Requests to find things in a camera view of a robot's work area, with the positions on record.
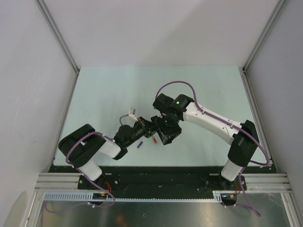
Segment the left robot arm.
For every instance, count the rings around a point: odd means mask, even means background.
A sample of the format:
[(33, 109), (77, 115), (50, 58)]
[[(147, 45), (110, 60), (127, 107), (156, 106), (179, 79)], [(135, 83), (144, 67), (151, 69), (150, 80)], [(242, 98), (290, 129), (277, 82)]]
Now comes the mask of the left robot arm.
[(85, 124), (64, 137), (58, 149), (65, 155), (67, 164), (72, 165), (87, 179), (94, 189), (105, 183), (103, 172), (93, 157), (99, 152), (114, 160), (121, 159), (127, 148), (141, 137), (152, 137), (159, 127), (155, 122), (139, 117), (133, 126), (121, 125), (113, 138), (97, 132), (90, 124)]

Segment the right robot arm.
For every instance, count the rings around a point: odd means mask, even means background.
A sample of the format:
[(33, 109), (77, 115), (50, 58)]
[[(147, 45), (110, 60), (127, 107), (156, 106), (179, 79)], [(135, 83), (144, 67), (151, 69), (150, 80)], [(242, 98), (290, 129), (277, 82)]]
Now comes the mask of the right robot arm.
[(224, 190), (235, 185), (239, 172), (247, 167), (259, 142), (255, 124), (249, 120), (244, 123), (233, 122), (197, 108), (194, 99), (179, 95), (176, 99), (160, 94), (155, 98), (153, 107), (161, 116), (151, 118), (158, 127), (158, 135), (163, 145), (171, 144), (181, 134), (180, 121), (198, 125), (217, 135), (230, 145), (228, 159), (218, 176), (218, 184)]

